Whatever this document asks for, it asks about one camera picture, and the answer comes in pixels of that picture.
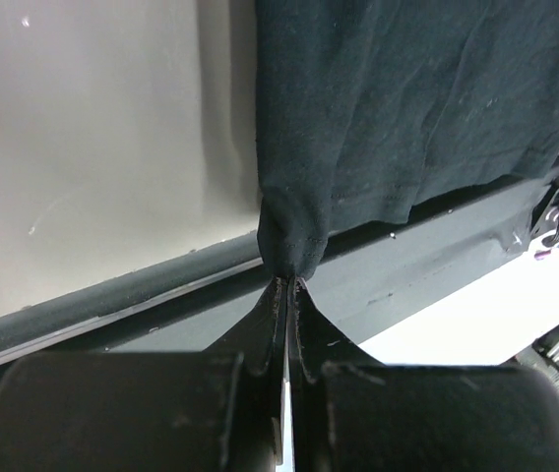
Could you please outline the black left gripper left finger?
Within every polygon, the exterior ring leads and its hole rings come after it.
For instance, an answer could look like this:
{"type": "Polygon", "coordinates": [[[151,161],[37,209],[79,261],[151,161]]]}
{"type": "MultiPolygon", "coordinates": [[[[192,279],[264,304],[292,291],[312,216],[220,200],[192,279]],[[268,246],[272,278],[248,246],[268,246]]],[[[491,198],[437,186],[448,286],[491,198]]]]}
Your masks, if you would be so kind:
{"type": "Polygon", "coordinates": [[[197,352],[40,353],[0,384],[0,471],[272,471],[287,284],[197,352]]]}

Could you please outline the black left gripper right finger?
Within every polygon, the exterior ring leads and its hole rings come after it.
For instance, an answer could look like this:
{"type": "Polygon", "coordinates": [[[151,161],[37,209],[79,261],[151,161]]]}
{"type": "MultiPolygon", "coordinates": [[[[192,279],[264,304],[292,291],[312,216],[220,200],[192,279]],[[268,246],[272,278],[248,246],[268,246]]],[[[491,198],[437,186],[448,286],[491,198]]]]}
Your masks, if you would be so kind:
{"type": "Polygon", "coordinates": [[[559,471],[559,394],[540,373],[384,364],[288,285],[299,471],[559,471]]]}

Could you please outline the black t-shirt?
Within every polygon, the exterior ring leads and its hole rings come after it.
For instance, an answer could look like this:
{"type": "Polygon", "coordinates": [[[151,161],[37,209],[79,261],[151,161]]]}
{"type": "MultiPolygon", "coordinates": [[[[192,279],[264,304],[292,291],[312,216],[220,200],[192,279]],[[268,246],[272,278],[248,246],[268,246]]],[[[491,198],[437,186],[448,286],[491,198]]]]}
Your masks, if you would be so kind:
{"type": "Polygon", "coordinates": [[[259,250],[308,278],[335,231],[559,153],[559,1],[259,1],[259,250]]]}

